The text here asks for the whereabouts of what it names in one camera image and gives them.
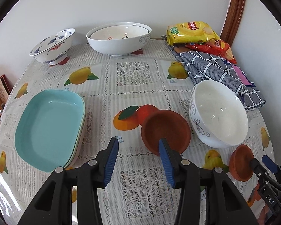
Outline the blue patterned porcelain bowl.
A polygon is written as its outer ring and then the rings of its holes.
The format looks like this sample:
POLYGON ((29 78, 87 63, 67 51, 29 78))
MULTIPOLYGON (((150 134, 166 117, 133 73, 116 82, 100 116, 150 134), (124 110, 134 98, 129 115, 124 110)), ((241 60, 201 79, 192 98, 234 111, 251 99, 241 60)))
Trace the blue patterned porcelain bowl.
POLYGON ((74 28, 63 29, 43 39, 33 47, 29 56, 40 63, 54 66, 67 58, 67 52, 72 46, 74 28))

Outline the fruit print tablecloth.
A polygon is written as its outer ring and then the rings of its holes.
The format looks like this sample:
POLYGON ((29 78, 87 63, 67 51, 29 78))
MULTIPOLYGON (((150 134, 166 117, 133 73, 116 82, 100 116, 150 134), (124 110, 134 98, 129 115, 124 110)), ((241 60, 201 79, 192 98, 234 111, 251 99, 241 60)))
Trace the fruit print tablecloth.
POLYGON ((171 78, 168 69, 179 56, 161 40, 142 52, 111 57, 88 45, 69 50, 69 61, 49 67, 33 61, 16 83, 0 123, 0 210, 7 224, 17 224, 49 174, 23 161, 16 152, 16 126, 28 102, 46 89, 76 92, 86 104, 87 124, 80 166, 104 149, 111 137, 119 154, 110 184, 98 192, 104 224, 173 224, 180 192, 166 182, 161 160, 141 140, 133 122, 121 127, 116 114, 130 106, 153 105, 188 117, 193 83, 171 78))

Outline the grey checked cloth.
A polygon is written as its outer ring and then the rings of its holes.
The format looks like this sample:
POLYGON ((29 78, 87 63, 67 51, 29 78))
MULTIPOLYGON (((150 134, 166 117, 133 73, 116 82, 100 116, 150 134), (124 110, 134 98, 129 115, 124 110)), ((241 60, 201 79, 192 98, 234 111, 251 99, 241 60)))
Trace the grey checked cloth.
POLYGON ((176 52, 177 47, 166 43, 175 57, 168 69, 168 79, 189 77, 194 85, 203 80, 214 80, 232 90, 242 102, 246 111, 261 108, 266 100, 261 91, 246 74, 228 60, 205 52, 176 52))

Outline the small white bowl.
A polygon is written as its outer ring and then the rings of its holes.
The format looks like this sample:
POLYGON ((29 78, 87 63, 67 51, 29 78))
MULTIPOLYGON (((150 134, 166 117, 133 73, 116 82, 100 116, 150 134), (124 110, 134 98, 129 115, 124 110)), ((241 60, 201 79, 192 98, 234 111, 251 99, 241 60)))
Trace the small white bowl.
POLYGON ((238 146, 248 133, 248 118, 240 99, 227 86, 213 80, 194 86, 189 119, 201 142, 212 148, 238 146))

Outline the brown wooden door frame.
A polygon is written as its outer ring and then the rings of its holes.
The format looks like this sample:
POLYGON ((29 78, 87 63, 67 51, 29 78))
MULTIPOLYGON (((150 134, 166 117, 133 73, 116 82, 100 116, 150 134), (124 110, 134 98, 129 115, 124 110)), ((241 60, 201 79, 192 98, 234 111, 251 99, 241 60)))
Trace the brown wooden door frame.
POLYGON ((233 44, 238 32, 246 0, 230 0, 226 19, 220 35, 220 38, 230 46, 233 44))

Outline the light green plate underneath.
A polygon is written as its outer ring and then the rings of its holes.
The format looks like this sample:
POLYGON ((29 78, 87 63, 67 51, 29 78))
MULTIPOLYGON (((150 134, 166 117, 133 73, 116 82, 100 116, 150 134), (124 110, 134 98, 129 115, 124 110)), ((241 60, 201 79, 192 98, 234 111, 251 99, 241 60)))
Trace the light green plate underneath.
POLYGON ((64 168, 66 168, 66 169, 69 168, 69 167, 72 167, 73 164, 78 159, 78 156, 79 156, 79 153, 80 153, 80 149, 81 149, 81 145, 82 145, 83 139, 84 139, 84 134, 85 134, 86 127, 87 127, 87 110, 86 110, 86 105, 85 105, 84 99, 83 98, 81 98, 81 99, 83 101, 83 110, 84 110, 83 118, 82 118, 81 125, 80 125, 79 131, 78 131, 78 136, 77 136, 77 139, 76 139, 76 142, 75 142, 75 145, 74 145, 74 149, 73 149, 72 155, 71 155, 69 161, 64 166, 64 168))

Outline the lemon print inner bowl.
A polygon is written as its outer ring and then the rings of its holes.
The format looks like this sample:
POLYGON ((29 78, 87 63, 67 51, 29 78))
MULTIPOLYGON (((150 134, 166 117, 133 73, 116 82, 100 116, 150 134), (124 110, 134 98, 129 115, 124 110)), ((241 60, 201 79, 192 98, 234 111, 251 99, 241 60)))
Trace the lemon print inner bowl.
POLYGON ((102 28, 90 36, 95 40, 118 40, 146 35, 149 31, 141 26, 115 25, 102 28))

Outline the patterned gift box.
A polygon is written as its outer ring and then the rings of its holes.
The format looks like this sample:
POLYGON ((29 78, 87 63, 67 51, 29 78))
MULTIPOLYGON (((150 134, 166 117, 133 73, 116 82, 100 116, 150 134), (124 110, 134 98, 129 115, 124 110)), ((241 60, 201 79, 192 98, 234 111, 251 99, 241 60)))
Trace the patterned gift box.
POLYGON ((6 104, 11 92, 11 87, 6 76, 3 74, 0 76, 0 99, 2 103, 6 104))

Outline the red chips bag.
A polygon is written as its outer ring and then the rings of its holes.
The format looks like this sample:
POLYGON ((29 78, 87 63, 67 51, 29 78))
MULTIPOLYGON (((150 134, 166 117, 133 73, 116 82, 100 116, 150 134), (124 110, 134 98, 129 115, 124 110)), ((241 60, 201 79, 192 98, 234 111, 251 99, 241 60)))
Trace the red chips bag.
POLYGON ((232 64, 237 64, 230 45, 223 40, 210 39, 205 43, 188 43, 185 46, 191 50, 220 56, 232 64))

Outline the yellow chips bag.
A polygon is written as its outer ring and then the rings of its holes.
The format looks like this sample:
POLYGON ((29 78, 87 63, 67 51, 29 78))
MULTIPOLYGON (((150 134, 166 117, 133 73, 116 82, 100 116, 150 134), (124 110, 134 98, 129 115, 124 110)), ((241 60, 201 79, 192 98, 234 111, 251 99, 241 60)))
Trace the yellow chips bag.
POLYGON ((205 43, 220 37, 203 21, 177 23, 167 28, 167 42, 169 45, 186 43, 205 43))

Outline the teal square plate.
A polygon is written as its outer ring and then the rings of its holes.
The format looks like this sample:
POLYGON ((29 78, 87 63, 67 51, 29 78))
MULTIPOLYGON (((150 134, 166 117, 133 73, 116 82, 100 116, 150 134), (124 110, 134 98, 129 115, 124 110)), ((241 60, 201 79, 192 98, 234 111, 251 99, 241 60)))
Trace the teal square plate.
POLYGON ((26 106, 15 133, 22 160, 44 172, 66 167, 74 155, 86 116, 83 98, 72 91, 47 89, 26 106))

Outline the large white bowl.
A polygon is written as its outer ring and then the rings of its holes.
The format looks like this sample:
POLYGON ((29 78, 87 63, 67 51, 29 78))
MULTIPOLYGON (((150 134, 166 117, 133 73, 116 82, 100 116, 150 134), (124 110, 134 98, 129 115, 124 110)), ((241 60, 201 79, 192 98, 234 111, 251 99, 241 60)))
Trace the large white bowl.
POLYGON ((151 27, 137 22, 116 22, 106 25, 98 26, 86 34, 87 41, 89 45, 97 52, 102 54, 107 54, 111 56, 122 56, 122 55, 129 55, 135 51, 140 50, 143 48, 151 38, 152 29, 151 27), (119 26, 119 25, 128 25, 128 26, 141 26, 146 28, 149 32, 145 35, 134 37, 134 38, 127 38, 127 39, 118 39, 118 40, 95 40, 91 39, 90 36, 92 33, 109 27, 109 26, 119 26))

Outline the small brown wooden bowl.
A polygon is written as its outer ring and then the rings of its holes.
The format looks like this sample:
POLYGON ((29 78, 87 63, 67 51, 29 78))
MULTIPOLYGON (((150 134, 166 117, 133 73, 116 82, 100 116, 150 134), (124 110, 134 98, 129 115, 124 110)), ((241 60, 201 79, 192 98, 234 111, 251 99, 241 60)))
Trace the small brown wooden bowl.
POLYGON ((232 177, 238 181, 248 181, 253 175, 250 167, 252 159, 254 159, 252 150, 247 145, 239 145, 229 160, 229 171, 232 177))

